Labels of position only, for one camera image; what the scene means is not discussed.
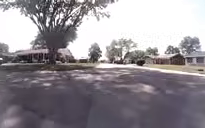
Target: green grass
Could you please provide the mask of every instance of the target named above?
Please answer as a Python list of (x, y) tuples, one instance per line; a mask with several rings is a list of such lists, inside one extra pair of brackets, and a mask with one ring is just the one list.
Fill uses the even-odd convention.
[(2, 65), (0, 70), (9, 72), (23, 72), (23, 71), (70, 71), (70, 70), (84, 70), (94, 68), (97, 64), (92, 63), (72, 63), (72, 64), (15, 64)]
[(205, 66), (158, 65), (158, 64), (151, 64), (151, 65), (146, 65), (146, 66), (151, 67), (151, 68), (159, 68), (159, 69), (166, 69), (166, 70), (176, 70), (176, 71), (184, 71), (184, 72), (190, 72), (190, 73), (205, 74)]

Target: lawn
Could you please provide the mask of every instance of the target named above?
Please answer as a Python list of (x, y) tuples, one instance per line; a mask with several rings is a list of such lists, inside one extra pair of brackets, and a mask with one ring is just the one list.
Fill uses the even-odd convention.
[(69, 71), (69, 70), (83, 70), (90, 69), (97, 66), (93, 63), (68, 63), (68, 64), (10, 64), (1, 65), (0, 70), (9, 72), (23, 72), (23, 71)]
[(158, 64), (151, 64), (151, 65), (145, 65), (145, 66), (150, 67), (150, 68), (160, 68), (160, 69), (167, 69), (167, 70), (176, 70), (176, 71), (183, 71), (183, 72), (190, 72), (190, 73), (205, 74), (205, 66), (158, 65)]

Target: shrub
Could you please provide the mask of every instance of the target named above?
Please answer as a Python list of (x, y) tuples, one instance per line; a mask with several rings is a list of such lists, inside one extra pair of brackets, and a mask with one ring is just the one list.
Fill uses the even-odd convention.
[(145, 60), (138, 60), (138, 61), (136, 62), (136, 64), (137, 64), (138, 66), (143, 66), (145, 63), (146, 63)]
[(88, 59), (79, 59), (79, 63), (87, 63)]
[(76, 59), (70, 59), (69, 63), (77, 63), (77, 60)]

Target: street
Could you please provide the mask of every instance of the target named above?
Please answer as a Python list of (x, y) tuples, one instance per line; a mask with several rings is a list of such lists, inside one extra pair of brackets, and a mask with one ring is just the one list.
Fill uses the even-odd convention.
[(0, 128), (205, 128), (205, 77), (115, 65), (0, 71)]

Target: single-story house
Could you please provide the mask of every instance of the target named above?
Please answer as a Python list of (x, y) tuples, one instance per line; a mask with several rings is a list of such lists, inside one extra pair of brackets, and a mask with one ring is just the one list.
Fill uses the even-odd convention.
[[(19, 58), (19, 61), (32, 62), (46, 62), (48, 60), (48, 49), (37, 50), (22, 50), (16, 52), (15, 55)], [(56, 60), (68, 62), (69, 59), (73, 59), (71, 51), (67, 48), (59, 49)]]
[(186, 65), (205, 65), (205, 51), (193, 52), (185, 56)]
[(146, 56), (146, 64), (168, 64), (168, 65), (184, 65), (184, 56), (181, 54), (165, 54), (158, 56)]

